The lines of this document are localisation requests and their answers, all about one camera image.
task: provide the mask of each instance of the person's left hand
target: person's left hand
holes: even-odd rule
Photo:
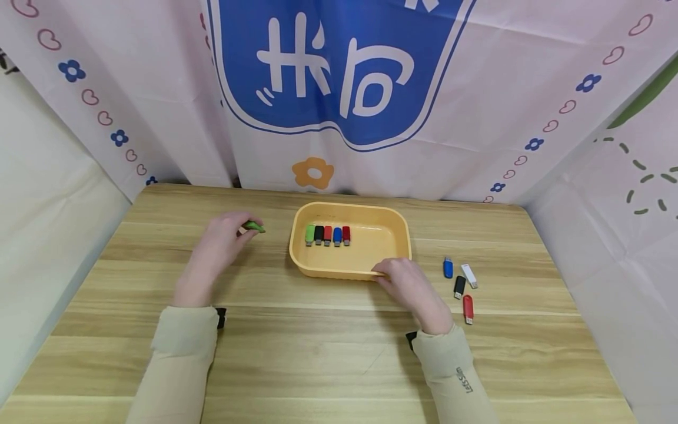
[[[256,216],[242,211],[227,212],[210,221],[177,281],[173,306],[205,307],[212,303],[212,287],[216,278],[235,261],[245,245],[259,234],[257,230],[238,234],[239,228],[249,220],[264,224]]]

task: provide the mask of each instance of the plastic tray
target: plastic tray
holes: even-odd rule
[[[351,227],[351,245],[306,245],[306,226]],[[412,259],[410,230],[398,212],[378,206],[315,201],[302,206],[294,217],[290,256],[309,277],[371,280],[370,271],[385,258]]]

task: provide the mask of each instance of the wood grain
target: wood grain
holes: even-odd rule
[[[470,263],[475,364],[503,423],[634,423],[529,216],[517,206],[155,185],[102,253],[21,384],[7,423],[119,423],[160,311],[208,220],[262,217],[266,234],[221,277],[228,307],[204,423],[435,423],[404,333],[376,284],[304,277],[287,253],[295,211],[317,201],[398,210],[414,258],[462,322],[442,258]]]

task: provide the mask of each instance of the beige sleeve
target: beige sleeve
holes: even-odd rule
[[[499,423],[473,368],[471,349],[460,327],[439,336],[420,330],[412,349],[421,361],[440,424]]]
[[[168,307],[127,424],[199,424],[219,317],[212,307]]]

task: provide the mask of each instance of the person's right hand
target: person's right hand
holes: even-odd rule
[[[452,329],[452,313],[435,291],[424,272],[406,258],[384,259],[372,271],[386,274],[374,279],[398,303],[419,321],[422,330],[431,335],[447,334]]]

